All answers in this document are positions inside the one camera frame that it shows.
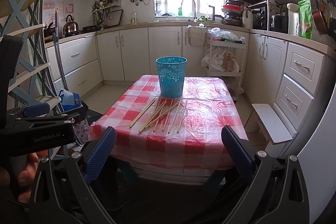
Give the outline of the person's left hand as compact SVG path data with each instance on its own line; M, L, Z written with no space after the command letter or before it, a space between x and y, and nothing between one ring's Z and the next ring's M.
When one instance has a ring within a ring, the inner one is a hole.
M33 187L35 175L38 169L39 162L44 156L48 156L48 151L39 151L27 155L27 164L24 170L22 170L15 181L19 187L19 193L15 197L14 201L28 204L31 197L31 189ZM1 155L1 206L13 204L8 198L6 198L6 192L9 189L11 177L9 170L11 168L10 159L8 156Z

